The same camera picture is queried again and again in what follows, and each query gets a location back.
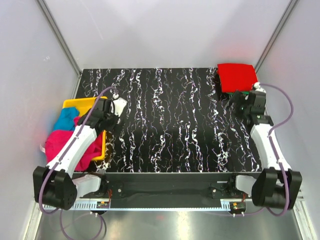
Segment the red t-shirt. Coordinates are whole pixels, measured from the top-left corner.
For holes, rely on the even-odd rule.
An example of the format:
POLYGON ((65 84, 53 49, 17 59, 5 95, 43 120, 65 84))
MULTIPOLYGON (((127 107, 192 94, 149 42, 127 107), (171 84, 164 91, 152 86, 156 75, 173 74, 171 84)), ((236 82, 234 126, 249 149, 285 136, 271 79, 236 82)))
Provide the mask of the red t-shirt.
POLYGON ((249 92, 258 82, 255 69, 244 63, 219 63, 217 74, 223 93, 249 92))

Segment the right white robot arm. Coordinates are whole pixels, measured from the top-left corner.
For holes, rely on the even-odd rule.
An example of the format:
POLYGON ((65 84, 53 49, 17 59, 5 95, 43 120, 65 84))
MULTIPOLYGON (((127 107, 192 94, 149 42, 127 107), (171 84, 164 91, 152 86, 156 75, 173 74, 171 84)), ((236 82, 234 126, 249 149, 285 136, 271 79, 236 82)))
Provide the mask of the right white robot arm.
POLYGON ((266 101, 264 91, 251 90, 247 94, 236 91, 225 106, 233 107, 234 115, 244 121, 262 167, 258 177, 236 174, 227 185, 227 192, 235 199, 246 193, 257 207, 288 211, 295 205, 303 178, 299 171, 292 170, 282 154, 274 133, 276 125, 265 113, 266 101))

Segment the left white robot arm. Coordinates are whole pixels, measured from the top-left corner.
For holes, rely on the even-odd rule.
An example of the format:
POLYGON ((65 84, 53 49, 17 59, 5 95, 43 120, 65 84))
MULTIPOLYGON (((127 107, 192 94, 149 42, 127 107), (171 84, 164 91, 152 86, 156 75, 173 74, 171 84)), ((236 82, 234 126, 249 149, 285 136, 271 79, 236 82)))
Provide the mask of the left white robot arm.
POLYGON ((86 150, 97 137, 105 131, 115 130, 127 104, 121 97, 114 100, 96 98, 53 160, 45 167, 38 166, 34 170, 34 198, 41 208, 47 205, 56 210, 69 210, 76 199, 84 195, 92 193, 97 198, 103 198, 108 193, 108 186, 102 182, 102 175, 86 174, 73 179, 73 174, 86 150))

